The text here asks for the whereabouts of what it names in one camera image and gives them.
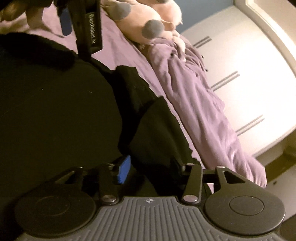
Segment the black garment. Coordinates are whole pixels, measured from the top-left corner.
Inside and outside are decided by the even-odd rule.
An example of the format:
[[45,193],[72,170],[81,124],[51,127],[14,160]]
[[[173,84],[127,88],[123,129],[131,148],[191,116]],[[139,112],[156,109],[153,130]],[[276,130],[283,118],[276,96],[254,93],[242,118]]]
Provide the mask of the black garment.
[[135,68],[87,63],[36,35],[1,35],[1,240],[57,237],[95,215],[107,165],[131,157],[120,196],[180,197],[192,152]]

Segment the purple bed sheet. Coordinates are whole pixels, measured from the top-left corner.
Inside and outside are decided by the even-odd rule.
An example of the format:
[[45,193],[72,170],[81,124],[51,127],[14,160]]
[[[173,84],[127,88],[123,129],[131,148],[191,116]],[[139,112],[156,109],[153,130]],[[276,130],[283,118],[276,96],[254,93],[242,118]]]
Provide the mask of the purple bed sheet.
[[101,21],[103,49],[93,57],[111,70],[119,65],[135,67],[155,94],[164,96],[185,133],[193,157],[200,159],[198,152],[205,147],[198,137],[198,123],[193,120],[194,104],[199,102],[200,93],[211,92],[202,56],[188,41],[185,53],[163,38],[138,48],[126,39],[105,11],[101,11]]

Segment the pink plush toy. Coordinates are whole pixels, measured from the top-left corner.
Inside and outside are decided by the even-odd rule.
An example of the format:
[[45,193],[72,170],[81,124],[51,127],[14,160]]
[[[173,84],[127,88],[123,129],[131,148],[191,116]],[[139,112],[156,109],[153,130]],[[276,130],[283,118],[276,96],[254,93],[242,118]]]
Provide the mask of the pink plush toy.
[[175,1],[101,1],[101,7],[131,41],[149,45],[165,38],[185,51],[186,44],[176,31],[182,11]]

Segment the purple rumpled duvet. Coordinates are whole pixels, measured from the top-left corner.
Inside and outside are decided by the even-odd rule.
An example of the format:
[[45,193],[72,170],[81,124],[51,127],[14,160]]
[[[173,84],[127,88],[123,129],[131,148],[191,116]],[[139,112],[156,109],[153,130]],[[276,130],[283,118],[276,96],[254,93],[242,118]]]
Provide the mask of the purple rumpled duvet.
[[225,166],[265,188],[265,168],[245,153],[224,114],[224,102],[207,83],[203,56],[189,42],[185,51],[167,39],[143,47],[169,102],[189,134],[205,168]]

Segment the white wardrobe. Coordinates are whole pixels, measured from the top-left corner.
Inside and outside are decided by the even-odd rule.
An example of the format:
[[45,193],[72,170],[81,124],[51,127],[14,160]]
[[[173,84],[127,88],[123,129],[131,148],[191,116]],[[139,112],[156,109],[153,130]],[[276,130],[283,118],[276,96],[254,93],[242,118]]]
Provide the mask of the white wardrobe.
[[262,30],[235,6],[183,33],[243,150],[259,156],[295,130],[295,75]]

